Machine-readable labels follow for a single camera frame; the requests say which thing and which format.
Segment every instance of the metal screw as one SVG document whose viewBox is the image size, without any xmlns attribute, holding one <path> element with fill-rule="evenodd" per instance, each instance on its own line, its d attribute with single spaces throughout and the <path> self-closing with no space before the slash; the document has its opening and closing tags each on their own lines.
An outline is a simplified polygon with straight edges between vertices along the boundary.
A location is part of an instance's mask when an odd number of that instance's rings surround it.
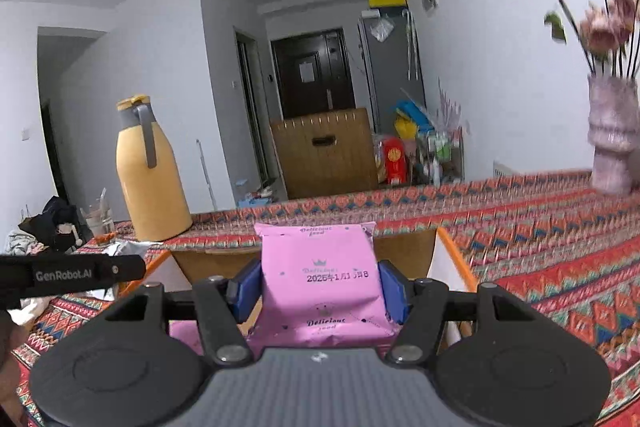
<svg viewBox="0 0 640 427">
<path fill-rule="evenodd" d="M 228 344 L 216 351 L 216 357 L 222 362 L 238 363 L 249 357 L 249 350 L 238 344 Z"/>
<path fill-rule="evenodd" d="M 391 350 L 391 358 L 398 362 L 415 362 L 422 358 L 422 350 L 413 344 L 403 344 Z"/>
</svg>

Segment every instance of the vase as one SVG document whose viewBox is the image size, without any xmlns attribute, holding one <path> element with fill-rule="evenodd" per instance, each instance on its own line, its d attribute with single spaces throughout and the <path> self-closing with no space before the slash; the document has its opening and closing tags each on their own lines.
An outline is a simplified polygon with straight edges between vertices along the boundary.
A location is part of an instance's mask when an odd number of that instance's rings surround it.
<svg viewBox="0 0 640 427">
<path fill-rule="evenodd" d="M 627 78 L 589 77 L 589 143 L 594 147 L 591 185 L 607 194 L 631 190 L 629 155 L 638 147 L 638 90 Z"/>
</svg>

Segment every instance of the pink wrapper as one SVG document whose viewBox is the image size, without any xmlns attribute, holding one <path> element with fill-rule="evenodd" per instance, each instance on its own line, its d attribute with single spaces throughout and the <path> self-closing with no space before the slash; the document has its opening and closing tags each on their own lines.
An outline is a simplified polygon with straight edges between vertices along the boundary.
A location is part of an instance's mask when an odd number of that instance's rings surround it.
<svg viewBox="0 0 640 427">
<path fill-rule="evenodd" d="M 255 225 L 262 311 L 247 341 L 256 356 L 266 346 L 390 345 L 399 327 L 386 316 L 373 226 Z"/>
</svg>

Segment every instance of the yellow thermos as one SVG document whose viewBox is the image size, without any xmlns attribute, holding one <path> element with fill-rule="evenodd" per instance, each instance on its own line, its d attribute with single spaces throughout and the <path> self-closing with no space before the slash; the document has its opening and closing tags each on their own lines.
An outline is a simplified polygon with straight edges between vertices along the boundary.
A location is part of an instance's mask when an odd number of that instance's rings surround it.
<svg viewBox="0 0 640 427">
<path fill-rule="evenodd" d="M 187 230 L 191 214 L 174 150 L 156 122 L 147 95 L 118 102 L 122 130 L 116 170 L 129 216 L 140 241 L 162 241 Z"/>
</svg>

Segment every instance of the gray refrigerator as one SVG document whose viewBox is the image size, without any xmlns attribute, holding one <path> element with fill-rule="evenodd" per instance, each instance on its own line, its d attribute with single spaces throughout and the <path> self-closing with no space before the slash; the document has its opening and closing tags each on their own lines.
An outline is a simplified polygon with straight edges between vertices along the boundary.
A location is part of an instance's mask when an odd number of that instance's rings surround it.
<svg viewBox="0 0 640 427">
<path fill-rule="evenodd" d="M 412 40 L 407 41 L 407 20 L 402 15 L 402 9 L 392 9 L 386 16 L 394 24 L 393 31 L 380 42 L 371 33 L 380 21 L 378 17 L 361 18 L 358 24 L 362 58 L 369 83 L 369 96 L 374 131 L 379 134 L 396 135 L 394 122 L 396 120 L 396 104 L 406 100 L 404 89 L 414 102 L 424 104 L 424 84 L 418 60 L 418 80 L 415 78 L 415 52 Z M 408 78 L 408 68 L 411 68 L 411 80 Z"/>
</svg>

